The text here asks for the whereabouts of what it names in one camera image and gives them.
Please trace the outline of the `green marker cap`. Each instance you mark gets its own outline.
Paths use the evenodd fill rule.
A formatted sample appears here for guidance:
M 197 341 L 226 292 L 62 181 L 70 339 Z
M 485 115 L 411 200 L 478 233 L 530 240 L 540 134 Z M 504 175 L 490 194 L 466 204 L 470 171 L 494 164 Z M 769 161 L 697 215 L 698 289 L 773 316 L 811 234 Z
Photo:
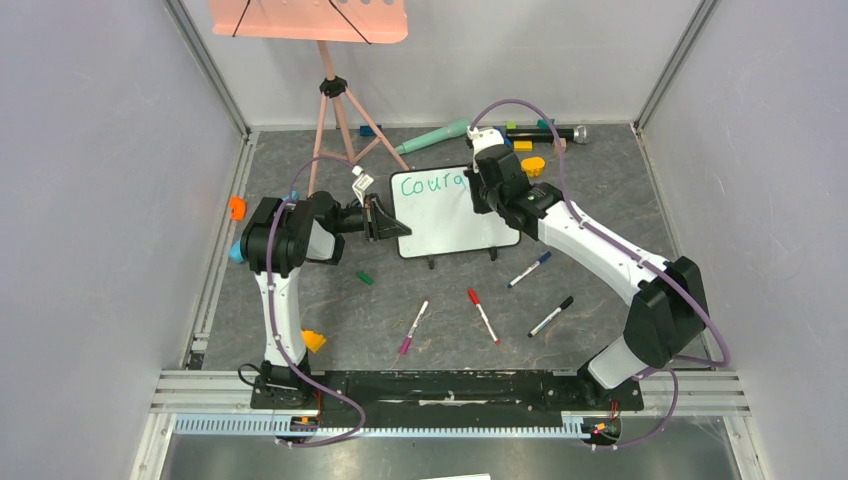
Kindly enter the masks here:
M 374 283 L 374 280 L 373 280 L 373 279 L 372 279 L 372 278 L 371 278 L 368 274 L 366 274 L 365 272 L 359 271 L 359 272 L 357 273 L 357 277 L 358 277 L 361 281 L 363 281 L 364 283 L 366 283 L 367 285 L 372 285 L 372 284 Z

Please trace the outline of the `white whiteboard black frame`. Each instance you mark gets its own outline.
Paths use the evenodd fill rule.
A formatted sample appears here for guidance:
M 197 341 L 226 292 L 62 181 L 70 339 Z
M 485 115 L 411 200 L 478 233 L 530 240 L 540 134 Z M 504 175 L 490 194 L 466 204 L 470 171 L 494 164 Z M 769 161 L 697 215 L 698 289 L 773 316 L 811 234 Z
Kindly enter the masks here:
M 495 212 L 473 210 L 463 165 L 396 172 L 389 177 L 395 218 L 411 233 L 397 239 L 404 259 L 515 246 L 520 232 Z

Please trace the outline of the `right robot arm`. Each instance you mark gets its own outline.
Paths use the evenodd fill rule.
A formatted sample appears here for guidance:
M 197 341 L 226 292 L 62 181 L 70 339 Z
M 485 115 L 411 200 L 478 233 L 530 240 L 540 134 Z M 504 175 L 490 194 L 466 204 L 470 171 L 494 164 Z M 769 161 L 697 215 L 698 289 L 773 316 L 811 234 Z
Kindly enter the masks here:
M 693 261 L 668 262 L 595 223 L 557 187 L 531 183 L 505 144 L 474 148 L 465 174 L 475 212 L 495 212 L 508 227 L 567 254 L 628 305 L 621 336 L 581 368 L 577 392 L 585 405 L 606 406 L 621 383 L 665 367 L 705 329 L 705 293 Z

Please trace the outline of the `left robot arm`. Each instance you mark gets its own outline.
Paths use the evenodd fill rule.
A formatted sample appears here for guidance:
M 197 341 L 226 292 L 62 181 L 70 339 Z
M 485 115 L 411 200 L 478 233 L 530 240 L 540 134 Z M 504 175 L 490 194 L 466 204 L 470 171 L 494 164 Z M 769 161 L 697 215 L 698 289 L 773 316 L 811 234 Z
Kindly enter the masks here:
M 291 201 L 264 197 L 242 232 L 239 249 L 260 289 L 266 332 L 262 363 L 251 382 L 254 408 L 302 407 L 316 387 L 302 336 L 299 280 L 305 263 L 336 265 L 344 236 L 374 242 L 408 236 L 376 194 L 344 206 L 326 191 Z

